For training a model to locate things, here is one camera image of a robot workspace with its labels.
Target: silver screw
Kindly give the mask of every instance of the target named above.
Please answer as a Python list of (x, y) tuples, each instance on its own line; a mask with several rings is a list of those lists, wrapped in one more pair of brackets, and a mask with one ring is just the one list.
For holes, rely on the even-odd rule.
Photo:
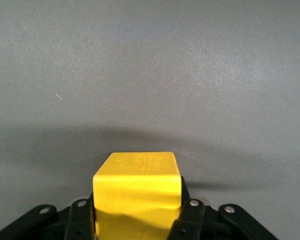
[(224, 208), (224, 210), (228, 213), (228, 214), (233, 214), (235, 212), (235, 209), (232, 206), (226, 206)]
[(49, 210), (50, 210), (50, 207), (45, 207), (45, 208), (41, 209), (39, 213), (46, 214), (47, 212), (49, 212)]
[(77, 206), (78, 207), (83, 207), (84, 205), (86, 205), (87, 201), (86, 200), (82, 200), (80, 202), (78, 202)]
[(198, 202), (197, 200), (191, 200), (189, 203), (190, 203), (190, 205), (191, 205), (192, 207), (197, 207), (197, 206), (199, 206), (199, 202)]

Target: yellow object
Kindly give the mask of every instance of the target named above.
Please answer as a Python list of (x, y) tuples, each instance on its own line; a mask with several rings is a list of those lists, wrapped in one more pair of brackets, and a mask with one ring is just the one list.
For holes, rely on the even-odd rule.
[(166, 240), (181, 207), (172, 152), (115, 152), (93, 177), (99, 240)]

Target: yellow cube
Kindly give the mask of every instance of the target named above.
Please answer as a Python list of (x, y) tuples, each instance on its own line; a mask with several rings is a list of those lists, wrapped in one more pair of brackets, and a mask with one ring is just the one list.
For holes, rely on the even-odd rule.
[(181, 207), (172, 152), (115, 152), (93, 177), (99, 240), (166, 240)]

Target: gray background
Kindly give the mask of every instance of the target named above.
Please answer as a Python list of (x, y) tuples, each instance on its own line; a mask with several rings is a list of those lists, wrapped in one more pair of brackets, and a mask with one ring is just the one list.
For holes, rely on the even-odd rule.
[(300, 1), (0, 0), (0, 229), (119, 151), (300, 240)]

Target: scratch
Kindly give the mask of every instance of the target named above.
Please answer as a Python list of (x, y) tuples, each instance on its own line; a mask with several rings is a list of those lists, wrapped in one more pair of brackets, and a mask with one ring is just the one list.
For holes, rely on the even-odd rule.
[(58, 98), (60, 98), (62, 100), (62, 98), (58, 95), (58, 93), (55, 93), (55, 95), (57, 95)]

